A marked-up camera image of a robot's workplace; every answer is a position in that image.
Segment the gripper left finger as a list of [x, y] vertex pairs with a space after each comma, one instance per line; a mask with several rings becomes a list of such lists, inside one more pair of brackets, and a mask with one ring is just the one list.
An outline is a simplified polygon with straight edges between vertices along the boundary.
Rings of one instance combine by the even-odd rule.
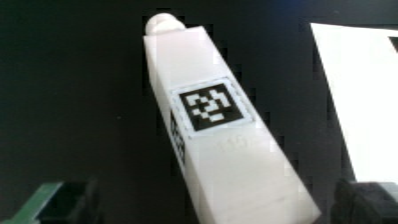
[[10, 224], [100, 224], [97, 182], [44, 183], [10, 218]]

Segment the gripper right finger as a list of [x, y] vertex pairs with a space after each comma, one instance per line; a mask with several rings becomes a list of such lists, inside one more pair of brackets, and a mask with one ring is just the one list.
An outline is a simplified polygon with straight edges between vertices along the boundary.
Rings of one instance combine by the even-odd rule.
[[398, 224], [398, 184], [338, 180], [330, 224]]

